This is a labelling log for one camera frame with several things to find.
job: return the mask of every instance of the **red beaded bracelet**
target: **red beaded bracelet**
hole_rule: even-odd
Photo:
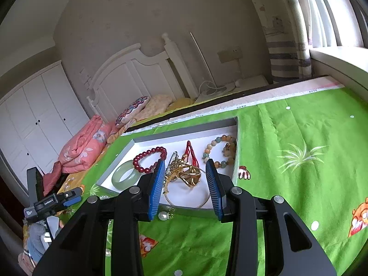
[[[156,148],[152,148],[152,149],[148,149],[146,152],[142,152],[139,155],[136,155],[133,159],[133,165],[134,165],[134,169],[137,169],[139,173],[150,173],[154,170],[154,168],[157,165],[157,162],[155,162],[153,165],[151,165],[149,168],[143,168],[141,166],[139,166],[139,160],[151,155],[152,153],[156,153],[156,152],[160,152],[160,158],[163,160],[166,160],[167,157],[167,151],[165,147],[156,147]]]

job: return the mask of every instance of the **green bangle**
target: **green bangle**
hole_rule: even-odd
[[[133,169],[132,173],[126,179],[120,181],[121,177],[130,169]],[[141,173],[139,173],[137,169],[134,169],[133,160],[131,160],[121,164],[117,170],[115,170],[113,177],[111,178],[111,183],[116,189],[124,191],[125,189],[133,186],[140,177]]]

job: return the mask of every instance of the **white wardrobe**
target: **white wardrobe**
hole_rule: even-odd
[[[0,100],[0,149],[26,189],[27,169],[49,173],[65,143],[88,120],[61,61],[33,74]]]

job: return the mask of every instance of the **yellow pillow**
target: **yellow pillow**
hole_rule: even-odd
[[[178,108],[187,107],[194,104],[194,100],[191,98],[178,98],[169,107],[167,107],[165,112],[169,112]]]

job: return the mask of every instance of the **white windowsill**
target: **white windowsill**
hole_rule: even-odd
[[[310,49],[312,59],[347,75],[368,90],[368,49],[324,47]]]

